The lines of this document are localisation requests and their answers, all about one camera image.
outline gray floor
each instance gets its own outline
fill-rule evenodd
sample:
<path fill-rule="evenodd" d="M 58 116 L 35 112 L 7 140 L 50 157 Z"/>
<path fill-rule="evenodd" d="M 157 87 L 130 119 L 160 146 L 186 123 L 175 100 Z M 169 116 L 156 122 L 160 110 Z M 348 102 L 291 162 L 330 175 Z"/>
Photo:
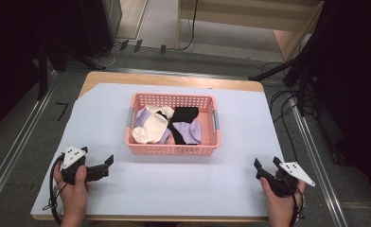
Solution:
<path fill-rule="evenodd" d="M 193 53 L 168 52 L 164 55 L 159 50 L 143 48 L 133 53 L 133 46 L 124 51 L 115 50 L 116 61 L 109 71 L 122 68 L 157 70 L 169 72 L 184 72 L 216 75 L 216 78 L 246 79 L 248 76 L 261 72 L 261 66 L 266 62 L 215 57 Z M 109 62 L 110 56 L 99 59 Z M 274 67 L 267 65 L 264 70 Z M 18 158 L 15 168 L 11 171 L 3 190 L 0 192 L 0 226 L 56 226 L 53 221 L 35 220 L 29 214 L 37 196 L 37 190 L 43 181 L 46 169 L 52 156 L 60 143 L 66 122 L 69 119 L 72 104 L 77 99 L 88 70 L 81 63 L 69 61 L 65 72 L 60 72 L 54 83 L 54 91 L 44 108 L 32 134 L 28 137 Z M 283 74 L 278 74 L 264 80 L 264 89 L 268 102 L 272 95 L 285 88 L 281 85 Z M 13 145 L 15 137 L 24 125 L 33 106 L 36 104 L 37 87 L 35 86 L 16 108 L 0 124 L 0 165 Z M 279 115 L 279 108 L 286 96 L 275 102 L 274 117 Z M 62 106 L 56 102 L 70 103 L 68 111 L 61 121 Z M 291 131 L 300 165 L 308 172 L 315 182 L 318 182 L 312 168 L 307 149 L 302 140 L 301 133 L 291 113 L 285 116 L 286 123 Z M 316 146 L 320 151 L 322 162 L 327 174 L 339 197 L 349 226 L 371 226 L 371 187 L 367 178 L 355 167 L 335 165 L 331 153 L 320 129 L 318 122 L 307 116 L 309 129 Z M 280 146 L 286 161 L 293 161 L 290 141 L 285 133 L 281 121 L 274 124 Z M 333 220 L 324 199 L 322 188 L 317 185 L 309 187 L 306 193 L 306 219 L 297 222 L 296 226 L 332 226 Z M 251 226 L 268 226 L 266 222 L 252 223 Z"/>
<path fill-rule="evenodd" d="M 138 40 L 143 46 L 167 48 L 176 46 L 178 1 L 149 1 Z M 181 21 L 180 45 L 185 47 L 191 40 L 194 11 L 189 20 Z M 258 61 L 283 61 L 279 46 L 271 29 L 232 26 L 218 23 L 196 22 L 193 44 L 188 52 L 250 59 Z"/>

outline white table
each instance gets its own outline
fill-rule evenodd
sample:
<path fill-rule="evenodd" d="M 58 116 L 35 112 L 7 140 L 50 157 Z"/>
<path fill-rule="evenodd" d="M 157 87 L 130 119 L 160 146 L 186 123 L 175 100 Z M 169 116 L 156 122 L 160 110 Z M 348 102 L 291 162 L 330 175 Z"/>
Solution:
<path fill-rule="evenodd" d="M 124 143 L 124 132 L 131 97 L 138 92 L 213 96 L 220 147 L 207 157 L 134 155 Z M 273 157 L 283 160 L 260 83 L 224 79 L 90 73 L 54 159 L 67 146 L 88 147 L 88 166 L 115 156 L 110 176 L 91 183 L 88 219 L 265 220 L 266 198 L 254 159 L 272 173 Z M 46 173 L 31 211 L 36 219 L 53 219 L 50 210 L 42 209 L 48 201 L 48 178 Z"/>

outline wooden table edge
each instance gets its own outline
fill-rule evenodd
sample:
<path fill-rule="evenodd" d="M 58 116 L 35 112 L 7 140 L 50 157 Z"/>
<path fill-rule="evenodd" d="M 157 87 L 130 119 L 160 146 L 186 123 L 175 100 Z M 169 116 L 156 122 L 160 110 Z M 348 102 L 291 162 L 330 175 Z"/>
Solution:
<path fill-rule="evenodd" d="M 93 89 L 99 83 L 123 83 L 156 86 L 178 86 L 209 89 L 227 89 L 248 92 L 264 92 L 260 82 L 249 80 L 231 79 L 206 79 L 190 76 L 166 76 L 155 74 L 134 74 L 134 73 L 115 73 L 115 72 L 90 72 L 79 92 L 79 97 Z"/>
<path fill-rule="evenodd" d="M 32 215 L 37 220 L 53 220 L 52 215 Z M 119 220 L 119 221 L 172 221 L 172 222 L 260 222 L 268 217 L 194 217 L 194 216 L 120 216 L 120 215 L 87 215 L 86 220 Z"/>

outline black controller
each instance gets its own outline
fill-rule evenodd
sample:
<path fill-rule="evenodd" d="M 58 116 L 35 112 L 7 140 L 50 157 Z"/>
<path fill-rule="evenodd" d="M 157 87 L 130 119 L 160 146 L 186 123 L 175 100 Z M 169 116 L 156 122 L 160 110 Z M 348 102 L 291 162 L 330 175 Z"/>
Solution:
<path fill-rule="evenodd" d="M 271 186 L 272 191 L 277 197 L 288 197 L 294 194 L 295 190 L 297 189 L 298 179 L 294 178 L 282 167 L 280 167 L 281 163 L 282 162 L 277 157 L 274 157 L 274 164 L 277 166 L 277 171 L 274 176 L 263 169 L 262 164 L 256 158 L 254 161 L 254 166 L 257 170 L 256 178 L 266 178 Z"/>
<path fill-rule="evenodd" d="M 88 152 L 88 148 L 82 148 L 82 150 Z M 109 176 L 109 166 L 113 163 L 114 157 L 111 155 L 104 164 L 98 166 L 86 167 L 86 179 L 85 182 L 95 182 L 101 178 Z M 85 156 L 78 159 L 73 165 L 67 169 L 62 169 L 62 177 L 66 183 L 74 185 L 76 183 L 76 173 L 80 166 L 85 166 Z"/>

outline human hand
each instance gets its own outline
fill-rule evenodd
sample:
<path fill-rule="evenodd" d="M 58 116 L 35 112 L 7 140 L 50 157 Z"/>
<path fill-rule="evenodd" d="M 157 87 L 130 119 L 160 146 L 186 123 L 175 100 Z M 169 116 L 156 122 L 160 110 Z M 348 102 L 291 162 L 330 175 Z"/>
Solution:
<path fill-rule="evenodd" d="M 64 216 L 61 226 L 81 226 L 88 204 L 89 184 L 85 183 L 86 167 L 80 166 L 76 173 L 76 184 L 71 185 L 62 180 L 60 172 L 62 162 L 56 165 L 53 178 L 58 183 L 62 198 Z"/>
<path fill-rule="evenodd" d="M 259 180 L 266 198 L 268 199 L 268 215 L 271 227 L 290 226 L 294 210 L 292 196 L 287 198 L 277 197 L 265 178 L 261 177 Z M 302 181 L 298 181 L 297 187 L 301 194 L 304 194 L 306 184 Z M 300 207 L 303 202 L 300 192 L 296 191 L 294 194 L 298 207 Z"/>

